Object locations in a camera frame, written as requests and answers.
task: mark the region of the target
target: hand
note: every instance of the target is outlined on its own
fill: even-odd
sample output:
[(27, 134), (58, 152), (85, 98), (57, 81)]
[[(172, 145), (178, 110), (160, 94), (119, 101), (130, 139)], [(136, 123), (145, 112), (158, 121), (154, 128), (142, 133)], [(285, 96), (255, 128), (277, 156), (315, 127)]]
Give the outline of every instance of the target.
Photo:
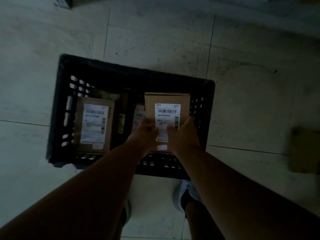
[(186, 120), (179, 131), (172, 125), (168, 125), (167, 132), (169, 138), (168, 147), (175, 156), (180, 151), (186, 151), (190, 148), (201, 148), (192, 116)]
[(159, 128), (154, 127), (154, 125), (147, 125), (146, 117), (144, 117), (137, 130), (128, 137), (126, 143), (140, 149), (142, 157), (145, 157), (150, 151), (157, 150), (156, 138), (158, 133)]

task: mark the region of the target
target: crate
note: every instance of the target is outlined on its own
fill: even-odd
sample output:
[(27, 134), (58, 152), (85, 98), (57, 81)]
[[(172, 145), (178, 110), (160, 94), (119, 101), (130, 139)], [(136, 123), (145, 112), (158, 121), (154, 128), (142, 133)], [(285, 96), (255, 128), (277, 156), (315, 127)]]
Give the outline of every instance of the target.
[[(215, 83), (211, 80), (110, 64), (72, 55), (60, 56), (54, 93), (47, 160), (55, 167), (74, 164), (84, 169), (101, 155), (77, 153), (72, 146), (77, 99), (90, 97), (92, 87), (109, 92), (190, 93), (190, 114), (194, 116), (198, 137), (206, 148)], [(172, 154), (153, 153), (142, 158), (136, 174), (189, 179)]]

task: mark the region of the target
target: person's right arm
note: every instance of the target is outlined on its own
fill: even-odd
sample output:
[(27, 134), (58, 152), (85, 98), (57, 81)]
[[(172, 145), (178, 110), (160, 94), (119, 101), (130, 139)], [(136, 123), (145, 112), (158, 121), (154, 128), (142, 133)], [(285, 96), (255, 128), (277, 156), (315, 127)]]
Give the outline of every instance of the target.
[(319, 239), (319, 217), (205, 152), (192, 117), (167, 131), (169, 149), (226, 239)]

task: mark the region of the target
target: floor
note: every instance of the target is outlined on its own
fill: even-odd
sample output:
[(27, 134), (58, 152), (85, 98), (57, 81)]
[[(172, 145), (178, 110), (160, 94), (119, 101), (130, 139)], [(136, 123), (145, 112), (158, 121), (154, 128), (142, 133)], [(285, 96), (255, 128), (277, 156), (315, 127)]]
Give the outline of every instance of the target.
[[(287, 169), (290, 129), (320, 129), (320, 42), (166, 0), (0, 0), (0, 226), (78, 173), (45, 160), (62, 53), (214, 80), (207, 151), (320, 216), (320, 178)], [(190, 239), (178, 180), (135, 175), (122, 239)]]

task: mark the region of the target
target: shoe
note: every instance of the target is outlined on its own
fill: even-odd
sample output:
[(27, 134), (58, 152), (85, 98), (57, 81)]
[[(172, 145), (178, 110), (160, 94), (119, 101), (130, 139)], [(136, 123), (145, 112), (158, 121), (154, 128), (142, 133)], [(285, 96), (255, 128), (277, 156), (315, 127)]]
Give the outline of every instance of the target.
[(124, 202), (124, 206), (122, 208), (121, 215), (120, 215), (120, 222), (122, 222), (123, 226), (127, 224), (130, 217), (131, 217), (131, 204), (128, 198), (126, 198)]
[(173, 204), (178, 210), (184, 212), (187, 203), (190, 201), (198, 201), (203, 204), (193, 183), (191, 181), (183, 180), (174, 189)]

